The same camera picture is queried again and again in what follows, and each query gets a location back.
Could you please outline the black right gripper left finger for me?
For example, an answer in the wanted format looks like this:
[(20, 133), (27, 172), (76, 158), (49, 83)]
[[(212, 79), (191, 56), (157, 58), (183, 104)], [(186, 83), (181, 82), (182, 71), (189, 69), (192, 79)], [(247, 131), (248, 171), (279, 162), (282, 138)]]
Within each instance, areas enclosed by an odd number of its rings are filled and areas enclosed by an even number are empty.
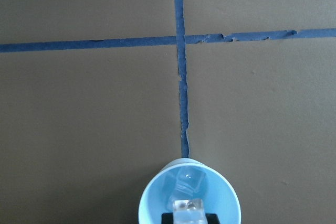
[(173, 224), (173, 214), (172, 213), (163, 213), (161, 215), (161, 224)]

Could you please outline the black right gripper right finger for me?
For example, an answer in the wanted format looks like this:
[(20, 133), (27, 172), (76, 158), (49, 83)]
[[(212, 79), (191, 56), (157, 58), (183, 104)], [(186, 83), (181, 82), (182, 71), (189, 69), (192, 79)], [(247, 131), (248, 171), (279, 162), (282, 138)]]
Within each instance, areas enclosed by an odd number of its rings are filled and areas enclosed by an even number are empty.
[(208, 224), (219, 224), (219, 218), (217, 214), (206, 214)]

